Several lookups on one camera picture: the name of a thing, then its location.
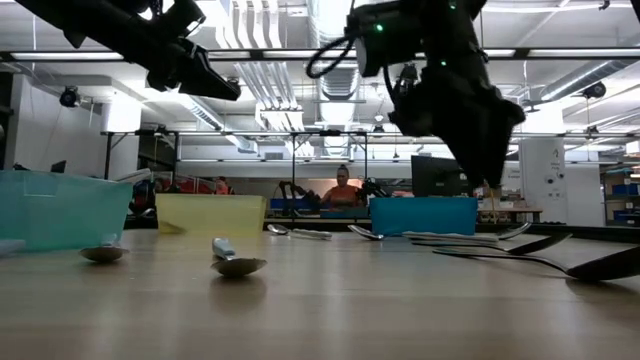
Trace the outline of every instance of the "woman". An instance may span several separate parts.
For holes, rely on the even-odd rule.
[[[220,176],[216,179],[216,189],[213,191],[214,195],[235,195],[236,192],[229,184],[227,184],[227,178]]]
[[[349,169],[340,165],[336,174],[338,186],[334,186],[322,198],[322,203],[329,203],[331,209],[345,209],[357,207],[360,203],[358,200],[358,188],[347,184],[349,181]]]

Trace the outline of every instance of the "teal plastic bin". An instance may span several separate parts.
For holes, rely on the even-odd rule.
[[[463,197],[373,198],[371,225],[376,235],[405,231],[474,235],[478,200]]]
[[[131,184],[0,171],[0,240],[24,240],[24,251],[37,252],[120,239],[131,194]]]

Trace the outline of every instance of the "computer monitor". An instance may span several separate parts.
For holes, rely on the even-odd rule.
[[[53,165],[51,165],[51,172],[55,172],[58,174],[64,174],[64,170],[67,168],[67,160],[59,161]]]
[[[430,156],[411,157],[413,196],[472,196],[473,189],[458,162]]]

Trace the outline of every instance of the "wooden table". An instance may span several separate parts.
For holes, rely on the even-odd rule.
[[[523,236],[511,246],[535,237]],[[116,266],[75,252],[0,260],[2,359],[633,359],[640,278],[599,285],[536,264],[456,259],[405,241],[264,235],[266,268],[209,269],[210,241],[126,234]],[[577,264],[625,245],[570,240]]]

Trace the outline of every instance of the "metal spoon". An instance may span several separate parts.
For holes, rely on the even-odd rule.
[[[514,236],[520,235],[522,233],[524,233],[525,231],[527,231],[529,229],[529,227],[531,226],[531,223],[524,223],[522,224],[522,226],[517,227],[515,229],[507,229],[507,230],[502,230],[499,231],[497,233],[495,233],[495,237],[498,240],[506,240],[506,239],[510,239]],[[390,237],[390,236],[394,236],[394,235],[390,235],[390,236],[385,236],[385,235],[376,235],[374,233],[372,233],[371,231],[364,229],[358,225],[349,225],[347,226],[349,228],[349,230],[351,230],[352,232],[365,237],[369,240],[373,240],[373,241],[380,241],[383,240],[385,237]]]
[[[574,267],[566,267],[537,256],[479,254],[451,249],[435,249],[436,254],[463,258],[492,258],[537,262],[583,281],[615,280],[640,275],[640,246],[588,261]]]
[[[529,230],[530,227],[531,227],[531,223],[526,222],[517,228],[509,228],[506,230],[498,231],[497,233],[495,233],[495,237],[497,237],[498,240],[511,239],[512,237],[518,236],[524,233],[525,231]]]
[[[100,264],[106,264],[119,260],[122,255],[128,254],[129,250],[116,246],[98,246],[80,250],[80,255],[87,260]]]
[[[487,248],[498,250],[510,255],[525,255],[530,254],[532,252],[540,251],[551,247],[561,241],[564,241],[573,236],[573,234],[563,233],[563,234],[555,234],[553,236],[548,236],[544,239],[540,239],[537,241],[533,241],[524,245],[516,246],[511,249],[503,249],[498,246],[488,245],[488,244],[471,244],[471,243],[455,243],[455,242],[432,242],[432,241],[412,241],[413,245],[419,246],[433,246],[433,247],[476,247],[476,248]]]
[[[314,239],[321,239],[321,240],[331,240],[331,238],[333,237],[333,234],[326,231],[313,231],[313,230],[303,230],[303,229],[289,230],[286,227],[279,224],[269,224],[267,225],[267,229],[276,235],[287,235],[289,233],[293,233],[293,234],[311,237]]]
[[[214,254],[221,260],[211,265],[222,276],[238,278],[254,273],[267,265],[266,260],[236,258],[229,240],[216,238],[212,242]]]
[[[356,234],[358,234],[358,235],[360,235],[362,237],[365,237],[365,238],[367,238],[369,240],[380,241],[380,240],[382,240],[382,239],[384,239],[386,237],[384,235],[376,235],[376,234],[372,233],[371,231],[369,231],[367,229],[361,228],[358,225],[349,225],[347,227],[349,228],[349,230],[353,231],[354,233],[356,233]]]

